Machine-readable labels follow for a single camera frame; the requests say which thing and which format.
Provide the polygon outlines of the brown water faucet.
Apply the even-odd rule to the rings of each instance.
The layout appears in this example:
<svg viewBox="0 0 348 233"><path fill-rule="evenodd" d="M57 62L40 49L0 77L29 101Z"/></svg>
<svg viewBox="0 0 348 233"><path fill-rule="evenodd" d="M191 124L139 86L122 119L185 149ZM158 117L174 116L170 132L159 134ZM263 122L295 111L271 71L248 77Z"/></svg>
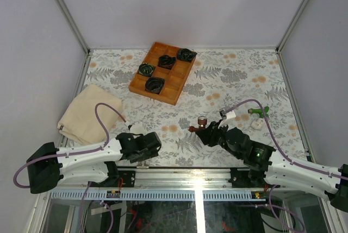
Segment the brown water faucet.
<svg viewBox="0 0 348 233"><path fill-rule="evenodd" d="M197 132L199 130L205 129L206 125L207 125L207 117L206 116L199 116L197 118L197 127L190 126L188 128L188 131L191 132L191 133L195 133L195 132Z"/></svg>

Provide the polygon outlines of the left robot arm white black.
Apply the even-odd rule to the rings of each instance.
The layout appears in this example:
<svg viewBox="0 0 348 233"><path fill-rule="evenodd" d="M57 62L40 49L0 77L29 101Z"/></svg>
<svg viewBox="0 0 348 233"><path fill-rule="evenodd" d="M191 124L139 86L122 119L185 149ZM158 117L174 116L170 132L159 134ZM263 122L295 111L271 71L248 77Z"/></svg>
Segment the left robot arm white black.
<svg viewBox="0 0 348 233"><path fill-rule="evenodd" d="M145 161L158 156L161 141L157 133L120 133L107 144L78 148L57 148L43 144L27 159L32 194L44 193L61 185L90 183L93 187L115 187L119 172L116 163Z"/></svg>

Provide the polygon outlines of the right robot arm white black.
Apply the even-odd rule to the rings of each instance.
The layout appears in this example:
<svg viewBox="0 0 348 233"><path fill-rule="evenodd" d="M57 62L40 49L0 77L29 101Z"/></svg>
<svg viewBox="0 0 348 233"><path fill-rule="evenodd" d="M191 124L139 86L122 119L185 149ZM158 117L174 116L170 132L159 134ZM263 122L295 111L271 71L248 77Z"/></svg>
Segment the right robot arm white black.
<svg viewBox="0 0 348 233"><path fill-rule="evenodd" d="M250 171L253 186L279 185L328 200L338 210L347 211L347 165L324 166L282 154L279 149L256 142L240 129L211 122L206 128L189 128L205 146L219 145L242 160Z"/></svg>

